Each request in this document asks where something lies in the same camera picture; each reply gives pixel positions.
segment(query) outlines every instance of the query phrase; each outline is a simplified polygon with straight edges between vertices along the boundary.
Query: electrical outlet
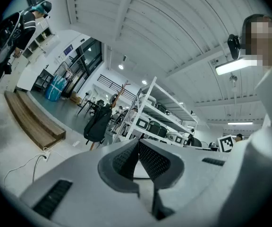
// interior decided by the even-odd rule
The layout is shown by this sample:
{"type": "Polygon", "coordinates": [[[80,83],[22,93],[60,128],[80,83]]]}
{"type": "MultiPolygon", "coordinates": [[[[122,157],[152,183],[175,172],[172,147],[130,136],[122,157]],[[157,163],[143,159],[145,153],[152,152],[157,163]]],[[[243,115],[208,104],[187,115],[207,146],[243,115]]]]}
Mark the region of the electrical outlet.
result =
{"type": "Polygon", "coordinates": [[[50,156],[50,152],[46,153],[46,158],[44,158],[43,160],[44,160],[45,162],[47,162],[48,159],[49,159],[49,156],[50,156]]]}

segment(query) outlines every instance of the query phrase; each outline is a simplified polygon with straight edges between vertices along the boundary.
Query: white cabinet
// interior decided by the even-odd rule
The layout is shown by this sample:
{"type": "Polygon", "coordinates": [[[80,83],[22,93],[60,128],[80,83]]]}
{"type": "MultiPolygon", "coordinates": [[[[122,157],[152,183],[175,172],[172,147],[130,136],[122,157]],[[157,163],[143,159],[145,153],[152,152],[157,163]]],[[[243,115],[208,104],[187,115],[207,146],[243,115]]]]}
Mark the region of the white cabinet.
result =
{"type": "Polygon", "coordinates": [[[21,74],[28,63],[28,59],[23,55],[13,60],[11,66],[12,73],[10,75],[4,74],[0,80],[0,93],[3,94],[5,91],[14,91],[21,74]]]}

